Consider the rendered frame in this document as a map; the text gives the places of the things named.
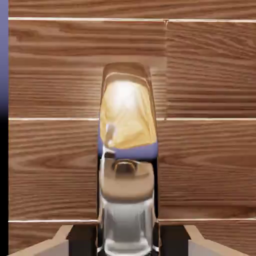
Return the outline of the shiny curved metal handle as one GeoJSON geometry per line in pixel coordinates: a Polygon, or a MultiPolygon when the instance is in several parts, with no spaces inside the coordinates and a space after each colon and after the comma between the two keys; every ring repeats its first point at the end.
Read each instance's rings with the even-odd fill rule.
{"type": "Polygon", "coordinates": [[[104,67],[97,143],[98,254],[157,254],[158,135],[151,73],[142,64],[104,67]]]}

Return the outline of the wooden cabinet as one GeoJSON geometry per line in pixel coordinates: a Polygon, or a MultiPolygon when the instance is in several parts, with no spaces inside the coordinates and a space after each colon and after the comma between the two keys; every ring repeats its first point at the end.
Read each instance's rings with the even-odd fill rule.
{"type": "MultiPolygon", "coordinates": [[[[9,22],[20,21],[85,21],[85,22],[164,22],[165,33],[165,114],[161,120],[235,120],[242,117],[169,117],[167,116],[167,26],[168,23],[256,23],[256,0],[9,0],[9,22]]],[[[10,121],[96,121],[96,118],[18,118],[10,121]]],[[[252,218],[182,218],[182,221],[255,221],[252,218]]],[[[71,219],[11,220],[11,223],[61,223],[71,219]]]]}

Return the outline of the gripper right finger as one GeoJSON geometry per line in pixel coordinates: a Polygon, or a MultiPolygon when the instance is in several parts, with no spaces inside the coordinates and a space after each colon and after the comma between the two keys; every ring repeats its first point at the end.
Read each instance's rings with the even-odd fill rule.
{"type": "Polygon", "coordinates": [[[248,256],[206,239],[194,225],[160,225],[159,256],[248,256]]]}

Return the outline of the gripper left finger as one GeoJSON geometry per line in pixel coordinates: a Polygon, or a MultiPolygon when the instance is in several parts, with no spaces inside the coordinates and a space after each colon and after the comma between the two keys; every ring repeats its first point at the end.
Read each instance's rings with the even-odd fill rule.
{"type": "Polygon", "coordinates": [[[8,256],[97,256],[95,224],[63,225],[53,238],[8,256]]]}

